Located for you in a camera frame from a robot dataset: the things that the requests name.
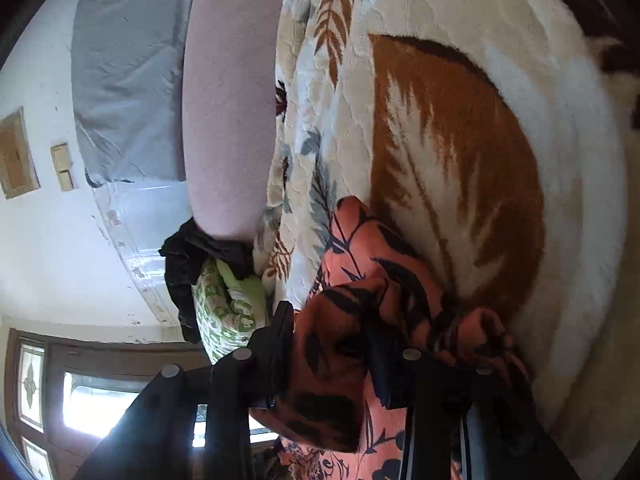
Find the orange black floral garment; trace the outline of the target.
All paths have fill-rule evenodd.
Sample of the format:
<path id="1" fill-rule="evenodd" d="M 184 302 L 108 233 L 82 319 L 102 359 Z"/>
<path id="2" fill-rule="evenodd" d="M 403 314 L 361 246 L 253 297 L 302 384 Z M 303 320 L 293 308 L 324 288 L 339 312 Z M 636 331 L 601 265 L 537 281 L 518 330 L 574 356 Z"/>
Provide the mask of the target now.
<path id="1" fill-rule="evenodd" d="M 494 311 L 463 313 L 426 264 L 354 196 L 337 202 L 319 275 L 295 315 L 292 372 L 274 408 L 253 415 L 282 437 L 296 479 L 396 479 L 406 412 L 386 410 L 368 370 L 370 318 L 450 365 L 477 365 L 506 382 L 526 377 Z"/>

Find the green white patterned cloth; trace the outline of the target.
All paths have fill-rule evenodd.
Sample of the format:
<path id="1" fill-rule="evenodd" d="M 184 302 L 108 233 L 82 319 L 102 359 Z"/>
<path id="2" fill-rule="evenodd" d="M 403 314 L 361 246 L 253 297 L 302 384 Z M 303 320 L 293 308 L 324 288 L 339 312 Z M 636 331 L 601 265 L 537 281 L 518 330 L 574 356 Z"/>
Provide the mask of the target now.
<path id="1" fill-rule="evenodd" d="M 192 294 L 198 331 L 212 364 L 245 347 L 254 331 L 269 322 L 262 281 L 255 275 L 239 280 L 221 260 L 206 261 Z"/>

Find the cream leaf pattern blanket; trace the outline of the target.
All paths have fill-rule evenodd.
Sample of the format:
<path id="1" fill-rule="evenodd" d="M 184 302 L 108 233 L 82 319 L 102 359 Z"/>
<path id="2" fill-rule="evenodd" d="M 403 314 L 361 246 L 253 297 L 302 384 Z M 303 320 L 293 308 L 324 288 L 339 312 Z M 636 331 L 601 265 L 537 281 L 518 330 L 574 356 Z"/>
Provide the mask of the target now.
<path id="1" fill-rule="evenodd" d="M 301 307 L 353 195 L 508 322 L 584 479 L 639 473 L 639 11 L 283 0 L 262 278 Z"/>

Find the grey pillow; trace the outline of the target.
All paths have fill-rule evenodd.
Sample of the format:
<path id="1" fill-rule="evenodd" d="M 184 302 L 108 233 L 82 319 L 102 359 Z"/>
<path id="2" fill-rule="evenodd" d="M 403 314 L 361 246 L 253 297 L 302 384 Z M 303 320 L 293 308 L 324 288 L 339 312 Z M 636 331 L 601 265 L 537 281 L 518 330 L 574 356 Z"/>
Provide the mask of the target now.
<path id="1" fill-rule="evenodd" d="M 192 1 L 78 1 L 73 108 L 95 188 L 186 177 L 182 84 Z"/>

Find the pink quilted bolster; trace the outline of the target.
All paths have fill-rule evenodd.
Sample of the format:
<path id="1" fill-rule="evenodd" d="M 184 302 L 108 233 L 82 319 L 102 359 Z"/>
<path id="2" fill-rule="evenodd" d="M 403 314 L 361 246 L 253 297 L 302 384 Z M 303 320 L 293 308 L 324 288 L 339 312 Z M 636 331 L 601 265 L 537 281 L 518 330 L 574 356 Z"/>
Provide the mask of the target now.
<path id="1" fill-rule="evenodd" d="M 193 218 L 218 240 L 253 240 L 276 137 L 282 0 L 193 0 L 182 135 Z"/>

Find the wooden window frame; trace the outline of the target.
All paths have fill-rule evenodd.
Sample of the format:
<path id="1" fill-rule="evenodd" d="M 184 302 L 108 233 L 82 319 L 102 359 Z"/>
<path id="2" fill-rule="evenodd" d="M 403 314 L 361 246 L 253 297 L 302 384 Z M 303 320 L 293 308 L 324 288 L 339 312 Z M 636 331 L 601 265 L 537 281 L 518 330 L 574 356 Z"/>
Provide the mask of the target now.
<path id="1" fill-rule="evenodd" d="M 10 330 L 6 424 L 38 477 L 76 472 L 166 365 L 197 370 L 198 344 L 104 344 Z M 206 406 L 196 412 L 191 479 L 203 477 Z"/>

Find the wooden framed wall panel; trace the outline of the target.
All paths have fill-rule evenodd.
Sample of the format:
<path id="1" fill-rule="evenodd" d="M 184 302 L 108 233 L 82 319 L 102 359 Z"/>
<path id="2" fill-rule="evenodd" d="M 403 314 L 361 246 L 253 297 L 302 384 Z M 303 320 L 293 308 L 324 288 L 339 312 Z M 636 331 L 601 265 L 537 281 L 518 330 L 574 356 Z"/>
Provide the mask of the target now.
<path id="1" fill-rule="evenodd" d="M 7 200 L 40 188 L 30 154 L 23 107 L 14 110 L 1 121 L 0 170 L 1 187 Z"/>

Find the beige wall switch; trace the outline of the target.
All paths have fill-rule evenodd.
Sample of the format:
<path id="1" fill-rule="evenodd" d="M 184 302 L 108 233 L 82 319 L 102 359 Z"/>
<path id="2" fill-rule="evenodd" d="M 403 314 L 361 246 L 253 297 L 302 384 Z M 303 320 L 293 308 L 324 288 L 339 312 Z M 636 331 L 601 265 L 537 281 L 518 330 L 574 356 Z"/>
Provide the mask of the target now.
<path id="1" fill-rule="evenodd" d="M 75 189 L 73 179 L 73 163 L 70 158 L 70 150 L 66 143 L 52 146 L 51 158 L 53 167 L 58 178 L 58 184 L 63 192 L 70 192 Z"/>

